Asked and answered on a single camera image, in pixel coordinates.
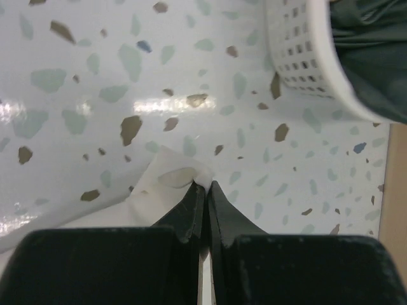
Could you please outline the white floral print t-shirt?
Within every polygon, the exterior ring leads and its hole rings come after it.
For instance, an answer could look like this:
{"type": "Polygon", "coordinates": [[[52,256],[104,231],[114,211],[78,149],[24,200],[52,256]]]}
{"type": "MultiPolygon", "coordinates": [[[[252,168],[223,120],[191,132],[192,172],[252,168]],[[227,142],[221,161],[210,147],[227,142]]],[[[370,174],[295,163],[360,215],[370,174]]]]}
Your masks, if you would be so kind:
{"type": "MultiPolygon", "coordinates": [[[[183,199],[192,184],[203,187],[206,196],[212,178],[212,171],[201,162],[162,147],[123,203],[78,219],[73,225],[63,229],[152,226],[183,199]]],[[[203,264],[207,248],[202,233],[203,264]]],[[[197,304],[201,301],[202,267],[197,304]]]]}

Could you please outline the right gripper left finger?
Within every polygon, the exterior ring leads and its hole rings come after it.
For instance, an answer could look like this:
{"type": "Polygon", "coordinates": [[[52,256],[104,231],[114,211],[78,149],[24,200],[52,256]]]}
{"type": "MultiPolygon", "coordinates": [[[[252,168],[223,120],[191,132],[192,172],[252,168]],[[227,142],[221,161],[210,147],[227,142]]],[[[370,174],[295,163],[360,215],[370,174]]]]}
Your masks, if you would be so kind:
{"type": "Polygon", "coordinates": [[[45,229],[17,246],[2,304],[197,304],[205,190],[149,227],[45,229]]]}

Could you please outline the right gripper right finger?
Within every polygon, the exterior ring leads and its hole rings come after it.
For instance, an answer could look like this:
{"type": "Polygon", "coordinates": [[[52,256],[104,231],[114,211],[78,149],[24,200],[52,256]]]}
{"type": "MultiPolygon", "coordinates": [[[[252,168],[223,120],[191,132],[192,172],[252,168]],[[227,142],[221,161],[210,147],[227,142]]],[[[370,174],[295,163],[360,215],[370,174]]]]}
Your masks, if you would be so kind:
{"type": "Polygon", "coordinates": [[[386,249],[358,235],[269,234],[220,185],[208,193],[216,304],[405,304],[386,249]]]}

